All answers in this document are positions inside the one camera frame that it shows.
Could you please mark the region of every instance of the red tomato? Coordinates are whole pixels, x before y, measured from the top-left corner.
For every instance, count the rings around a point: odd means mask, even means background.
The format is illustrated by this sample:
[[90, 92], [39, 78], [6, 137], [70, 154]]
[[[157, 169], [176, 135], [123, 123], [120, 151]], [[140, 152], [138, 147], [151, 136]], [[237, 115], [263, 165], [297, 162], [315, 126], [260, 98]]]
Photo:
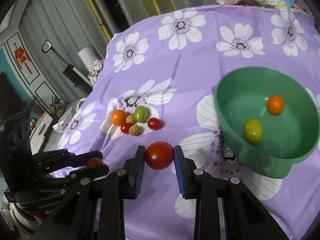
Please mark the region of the red tomato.
[[125, 123], [125, 119], [127, 118], [127, 113], [123, 110], [115, 110], [111, 115], [111, 122], [115, 126], [121, 126]]
[[148, 121], [148, 127], [152, 130], [159, 130], [162, 127], [162, 122], [161, 120], [152, 117]]
[[154, 142], [146, 149], [144, 158], [150, 168], [163, 170], [172, 163], [174, 150], [167, 142]]
[[132, 124], [130, 124], [130, 123], [124, 123], [124, 124], [122, 124], [121, 125], [121, 132], [123, 132], [123, 133], [129, 133], [129, 129], [130, 129], [130, 127], [132, 126]]
[[100, 164], [100, 163], [103, 163], [102, 160], [100, 160], [99, 158], [91, 158], [88, 162], [87, 162], [87, 167], [90, 167], [90, 166], [94, 166], [94, 165], [97, 165], [97, 164]]

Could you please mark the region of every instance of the purple tablecloth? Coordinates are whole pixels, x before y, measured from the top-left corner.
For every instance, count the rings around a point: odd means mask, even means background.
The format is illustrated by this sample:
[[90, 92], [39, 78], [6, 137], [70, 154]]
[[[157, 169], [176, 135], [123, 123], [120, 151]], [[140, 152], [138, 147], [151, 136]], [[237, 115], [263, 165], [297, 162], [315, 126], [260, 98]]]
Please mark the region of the purple tablecloth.
[[[227, 72], [264, 66], [297, 80], [319, 107], [319, 48], [314, 19], [294, 11], [202, 6], [148, 18], [110, 42], [93, 92], [59, 148], [76, 154], [100, 150], [114, 171], [134, 156], [138, 145], [160, 140], [180, 144], [198, 168], [223, 179], [239, 177], [288, 237], [300, 239], [320, 210], [319, 149], [282, 180], [256, 174], [220, 152], [213, 97]], [[133, 113], [139, 105], [149, 109], [150, 117], [162, 119], [164, 127], [152, 131], [141, 124], [143, 134], [133, 137], [111, 124], [113, 110]], [[173, 164], [162, 171], [146, 166], [138, 199], [125, 201], [124, 207], [131, 240], [192, 239], [195, 201], [181, 199]]]

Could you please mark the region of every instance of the teal wall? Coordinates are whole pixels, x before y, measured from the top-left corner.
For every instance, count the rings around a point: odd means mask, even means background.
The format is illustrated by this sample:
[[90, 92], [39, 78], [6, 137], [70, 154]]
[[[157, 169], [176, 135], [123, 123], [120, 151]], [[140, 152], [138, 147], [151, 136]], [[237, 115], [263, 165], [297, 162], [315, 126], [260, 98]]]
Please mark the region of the teal wall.
[[[20, 97], [20, 99], [25, 102], [29, 95], [27, 92], [23, 89], [22, 85], [17, 80], [15, 74], [13, 73], [5, 55], [3, 52], [3, 49], [0, 49], [0, 73], [4, 72], [5, 76], [9, 80], [10, 85], [14, 88], [17, 95]], [[31, 113], [31, 117], [35, 118], [36, 120], [39, 119], [39, 117], [35, 113]]]

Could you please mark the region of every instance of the green plant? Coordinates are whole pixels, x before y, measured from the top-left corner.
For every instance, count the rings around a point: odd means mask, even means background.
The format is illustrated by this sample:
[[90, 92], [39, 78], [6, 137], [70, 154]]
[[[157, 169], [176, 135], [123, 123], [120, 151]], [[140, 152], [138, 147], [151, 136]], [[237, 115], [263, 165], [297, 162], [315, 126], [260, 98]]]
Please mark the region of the green plant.
[[50, 114], [54, 114], [57, 109], [58, 109], [58, 105], [61, 104], [61, 98], [57, 98], [55, 96], [52, 96], [52, 103], [49, 104], [49, 111], [50, 111]]
[[32, 96], [30, 98], [28, 98], [26, 100], [26, 107], [25, 109], [26, 110], [29, 110], [30, 112], [32, 112], [36, 106], [39, 104], [39, 96], [38, 95], [35, 95], [35, 96]]

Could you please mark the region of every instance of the green fruit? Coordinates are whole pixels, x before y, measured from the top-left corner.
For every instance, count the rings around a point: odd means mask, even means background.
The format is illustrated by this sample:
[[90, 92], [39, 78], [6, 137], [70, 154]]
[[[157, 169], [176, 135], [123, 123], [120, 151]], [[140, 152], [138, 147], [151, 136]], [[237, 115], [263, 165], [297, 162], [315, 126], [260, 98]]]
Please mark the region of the green fruit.
[[262, 139], [262, 126], [256, 119], [248, 119], [244, 124], [244, 136], [251, 144], [259, 143]]
[[134, 119], [137, 122], [144, 122], [148, 117], [148, 109], [144, 106], [138, 106], [134, 111]]

